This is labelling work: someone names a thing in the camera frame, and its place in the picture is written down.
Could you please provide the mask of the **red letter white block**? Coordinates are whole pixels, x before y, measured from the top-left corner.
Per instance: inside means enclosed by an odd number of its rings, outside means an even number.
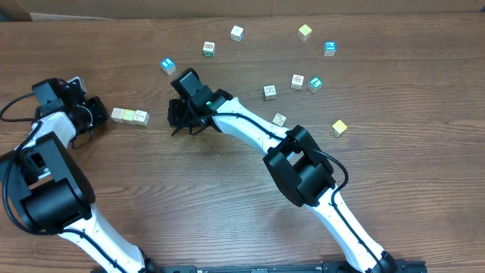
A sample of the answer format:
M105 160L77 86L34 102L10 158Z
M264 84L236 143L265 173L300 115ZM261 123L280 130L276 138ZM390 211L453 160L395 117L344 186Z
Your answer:
M124 109L123 108L113 108L111 112L111 119L118 123L123 123Z

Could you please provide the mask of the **white X letter block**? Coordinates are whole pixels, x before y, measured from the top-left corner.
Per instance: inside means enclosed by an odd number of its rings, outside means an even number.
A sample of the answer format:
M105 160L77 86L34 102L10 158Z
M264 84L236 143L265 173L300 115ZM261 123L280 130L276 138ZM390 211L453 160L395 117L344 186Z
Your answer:
M136 110L133 121L135 124L147 126L149 122L149 113L147 111Z

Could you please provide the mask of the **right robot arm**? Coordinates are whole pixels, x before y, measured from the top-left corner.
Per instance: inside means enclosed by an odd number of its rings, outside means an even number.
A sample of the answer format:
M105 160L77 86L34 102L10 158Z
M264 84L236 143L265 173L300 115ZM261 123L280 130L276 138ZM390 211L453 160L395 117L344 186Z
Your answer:
M171 81L179 94L167 119L176 130L196 135L208 127L232 135L263 155L278 190L295 206L310 209L359 272L395 272L395 259L373 240L352 214L333 178L340 162L323 152L302 126L279 127L250 112L237 97L203 84L194 69Z

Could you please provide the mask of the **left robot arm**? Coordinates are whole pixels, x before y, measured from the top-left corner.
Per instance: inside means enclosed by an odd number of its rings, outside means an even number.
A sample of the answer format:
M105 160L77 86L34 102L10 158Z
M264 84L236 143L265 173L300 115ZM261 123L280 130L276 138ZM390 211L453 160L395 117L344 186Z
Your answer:
M108 120L97 96L86 97L79 77L50 78L32 86L39 105L31 131L1 157L2 204L11 222L35 236L76 244L106 272L160 272L161 267L125 240L95 204L89 180L67 151L78 136Z

